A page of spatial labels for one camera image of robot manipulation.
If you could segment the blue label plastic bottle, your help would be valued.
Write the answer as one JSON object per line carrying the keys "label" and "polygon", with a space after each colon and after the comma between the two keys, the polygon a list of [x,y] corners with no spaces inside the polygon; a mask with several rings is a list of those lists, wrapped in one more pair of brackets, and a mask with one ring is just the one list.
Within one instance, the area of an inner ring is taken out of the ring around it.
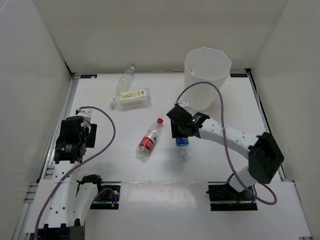
{"label": "blue label plastic bottle", "polygon": [[189,139],[188,137],[177,137],[175,139],[175,144],[179,150],[181,157],[186,157],[188,155]]}

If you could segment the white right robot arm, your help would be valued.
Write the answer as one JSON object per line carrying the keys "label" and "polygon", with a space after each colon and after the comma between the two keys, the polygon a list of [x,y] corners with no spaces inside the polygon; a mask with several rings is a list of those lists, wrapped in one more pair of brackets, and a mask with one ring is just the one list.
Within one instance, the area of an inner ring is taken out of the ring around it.
{"label": "white right robot arm", "polygon": [[224,188],[224,193],[230,200],[238,199],[243,191],[258,200],[259,197],[250,188],[255,184],[267,187],[284,161],[276,140],[268,132],[254,135],[225,127],[222,122],[204,113],[191,115],[178,104],[166,115],[177,135],[221,144],[226,152],[233,150],[248,160],[248,165],[240,171],[231,168],[233,175]]}

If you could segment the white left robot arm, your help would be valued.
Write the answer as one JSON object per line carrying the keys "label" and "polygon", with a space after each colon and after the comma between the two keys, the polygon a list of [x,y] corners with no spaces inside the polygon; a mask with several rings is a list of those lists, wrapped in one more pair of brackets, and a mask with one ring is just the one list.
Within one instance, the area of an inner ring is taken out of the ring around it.
{"label": "white left robot arm", "polygon": [[85,116],[71,116],[61,122],[54,150],[53,189],[37,217],[36,240],[82,240],[85,218],[93,200],[105,194],[97,174],[79,179],[83,157],[94,148],[97,125]]}

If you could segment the red label plastic bottle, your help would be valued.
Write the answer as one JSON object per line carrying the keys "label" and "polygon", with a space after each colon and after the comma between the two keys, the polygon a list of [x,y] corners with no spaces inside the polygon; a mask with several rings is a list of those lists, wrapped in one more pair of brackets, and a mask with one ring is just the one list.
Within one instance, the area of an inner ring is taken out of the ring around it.
{"label": "red label plastic bottle", "polygon": [[135,153],[140,159],[145,160],[149,157],[161,135],[163,123],[164,120],[162,118],[158,118],[155,123],[147,129],[135,150]]}

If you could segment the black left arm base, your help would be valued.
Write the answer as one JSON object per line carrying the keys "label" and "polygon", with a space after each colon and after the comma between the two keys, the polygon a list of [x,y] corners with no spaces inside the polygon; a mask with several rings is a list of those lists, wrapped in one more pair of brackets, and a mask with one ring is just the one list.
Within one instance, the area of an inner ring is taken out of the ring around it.
{"label": "black left arm base", "polygon": [[104,192],[99,193],[97,199],[92,203],[91,210],[118,210],[120,205],[121,182],[103,182],[101,185]]}

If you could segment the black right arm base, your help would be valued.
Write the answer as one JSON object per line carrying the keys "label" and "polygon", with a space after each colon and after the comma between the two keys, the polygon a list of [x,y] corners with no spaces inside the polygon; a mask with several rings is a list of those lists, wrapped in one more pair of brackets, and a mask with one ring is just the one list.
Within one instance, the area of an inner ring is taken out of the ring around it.
{"label": "black right arm base", "polygon": [[208,190],[210,210],[218,212],[228,211],[257,211],[257,203],[246,190],[237,192],[230,185],[233,174],[226,182],[209,181]]}

